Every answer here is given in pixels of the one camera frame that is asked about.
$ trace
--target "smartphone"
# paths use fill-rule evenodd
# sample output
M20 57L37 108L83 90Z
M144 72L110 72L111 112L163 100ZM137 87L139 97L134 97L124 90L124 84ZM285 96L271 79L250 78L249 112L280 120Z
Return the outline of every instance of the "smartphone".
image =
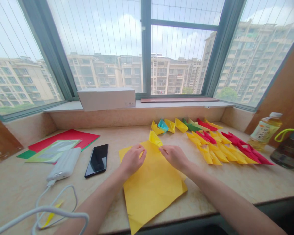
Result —
M107 169L108 144L94 147L86 169L85 178L105 172Z

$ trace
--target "bottle cap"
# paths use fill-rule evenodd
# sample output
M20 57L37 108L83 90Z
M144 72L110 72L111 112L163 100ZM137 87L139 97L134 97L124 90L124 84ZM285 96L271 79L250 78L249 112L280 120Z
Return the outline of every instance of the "bottle cap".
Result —
M270 117L272 118L280 118L282 116L281 113L272 112L270 113Z

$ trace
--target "sky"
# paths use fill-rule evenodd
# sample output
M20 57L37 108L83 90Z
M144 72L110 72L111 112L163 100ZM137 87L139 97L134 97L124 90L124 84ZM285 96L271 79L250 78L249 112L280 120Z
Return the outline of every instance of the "sky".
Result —
M47 0L66 54L142 53L139 0ZM152 0L152 18L218 25L224 0ZM241 20L294 24L294 0L247 0ZM152 53L203 56L211 31L152 26ZM0 0L0 57L42 59L17 0Z

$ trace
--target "glass pane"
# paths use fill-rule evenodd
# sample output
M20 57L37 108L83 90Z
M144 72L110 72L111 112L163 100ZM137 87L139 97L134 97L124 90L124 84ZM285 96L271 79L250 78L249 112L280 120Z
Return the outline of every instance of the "glass pane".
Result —
M256 107L294 42L294 0L248 0L215 97Z
M144 92L139 0L48 0L77 90Z
M224 0L152 0L151 18L219 25Z
M0 1L0 114L61 100L18 1Z
M151 94L200 94L215 34L152 25Z

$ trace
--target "cardboard box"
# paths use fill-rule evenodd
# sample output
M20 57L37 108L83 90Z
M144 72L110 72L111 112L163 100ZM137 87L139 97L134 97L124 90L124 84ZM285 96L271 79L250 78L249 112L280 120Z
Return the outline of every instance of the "cardboard box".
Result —
M129 87L87 88L77 93L84 111L135 107L135 90Z

